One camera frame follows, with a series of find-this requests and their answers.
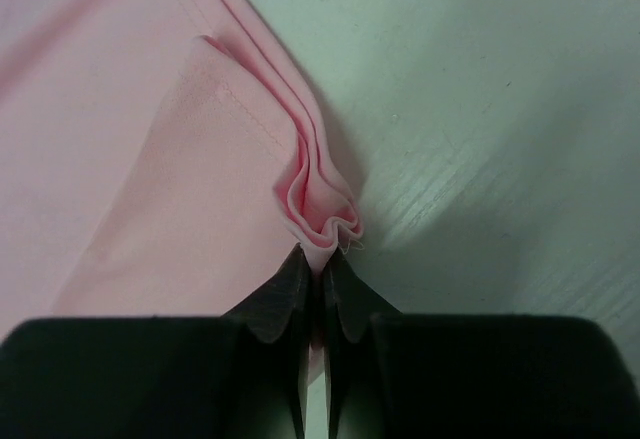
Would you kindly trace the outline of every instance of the white surface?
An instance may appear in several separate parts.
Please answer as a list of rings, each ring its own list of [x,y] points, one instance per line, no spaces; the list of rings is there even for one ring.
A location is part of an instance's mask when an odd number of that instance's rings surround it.
[[[366,282],[589,317],[640,372],[640,0],[251,2],[325,107]]]

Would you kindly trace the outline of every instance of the white table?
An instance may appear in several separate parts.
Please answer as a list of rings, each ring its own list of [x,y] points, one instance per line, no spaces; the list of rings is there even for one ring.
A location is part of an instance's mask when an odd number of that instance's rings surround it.
[[[251,2],[324,107],[368,284],[592,318],[640,372],[640,0]]]

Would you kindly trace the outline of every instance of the pink towel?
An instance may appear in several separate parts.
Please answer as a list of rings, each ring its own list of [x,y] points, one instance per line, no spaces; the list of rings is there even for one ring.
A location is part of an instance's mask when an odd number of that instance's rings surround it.
[[[360,237],[318,106],[245,0],[0,0],[0,337],[221,314]]]

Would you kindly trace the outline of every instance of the folded fabric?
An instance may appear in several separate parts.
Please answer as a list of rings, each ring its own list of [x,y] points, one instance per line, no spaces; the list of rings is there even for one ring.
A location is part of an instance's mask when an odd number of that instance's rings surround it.
[[[360,237],[318,106],[245,0],[0,0],[0,337],[221,314]]]

